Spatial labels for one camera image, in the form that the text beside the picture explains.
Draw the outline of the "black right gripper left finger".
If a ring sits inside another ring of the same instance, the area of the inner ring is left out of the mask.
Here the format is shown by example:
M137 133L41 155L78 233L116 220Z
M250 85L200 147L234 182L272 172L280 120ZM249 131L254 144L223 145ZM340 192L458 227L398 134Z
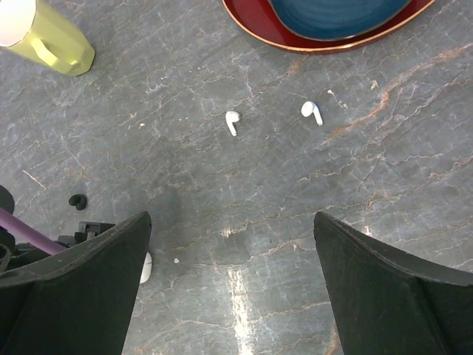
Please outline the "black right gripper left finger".
M140 212L1 273L1 353L121 354L151 232Z

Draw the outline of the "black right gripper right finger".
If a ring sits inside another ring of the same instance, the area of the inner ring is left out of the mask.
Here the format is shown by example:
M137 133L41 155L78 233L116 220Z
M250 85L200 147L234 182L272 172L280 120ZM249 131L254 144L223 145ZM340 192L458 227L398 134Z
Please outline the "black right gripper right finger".
M316 251L345 354L471 354L472 274L317 212Z

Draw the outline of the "white earbud charging case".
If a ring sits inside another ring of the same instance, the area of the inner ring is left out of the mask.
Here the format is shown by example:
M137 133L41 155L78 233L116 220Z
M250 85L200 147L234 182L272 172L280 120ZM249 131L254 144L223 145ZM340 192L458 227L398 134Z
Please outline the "white earbud charging case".
M152 256L149 252L146 253L146 257L143 263L143 268L140 276L140 284L146 283L152 273Z

